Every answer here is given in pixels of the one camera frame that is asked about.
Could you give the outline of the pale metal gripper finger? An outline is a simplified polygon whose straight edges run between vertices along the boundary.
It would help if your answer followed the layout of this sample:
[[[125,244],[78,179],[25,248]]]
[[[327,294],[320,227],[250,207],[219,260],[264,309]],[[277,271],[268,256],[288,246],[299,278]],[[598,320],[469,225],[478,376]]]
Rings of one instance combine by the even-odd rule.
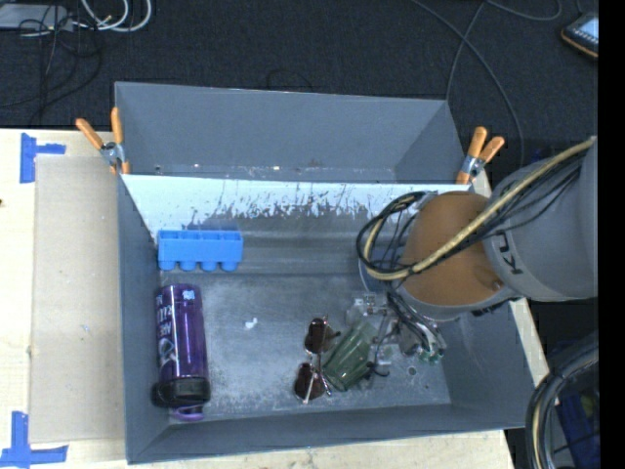
[[[345,323],[357,324],[361,320],[381,321],[388,314],[385,297],[380,293],[364,293],[355,296],[345,311]]]
[[[379,338],[370,348],[363,379],[386,378],[391,374],[395,355],[395,339],[392,336]]]

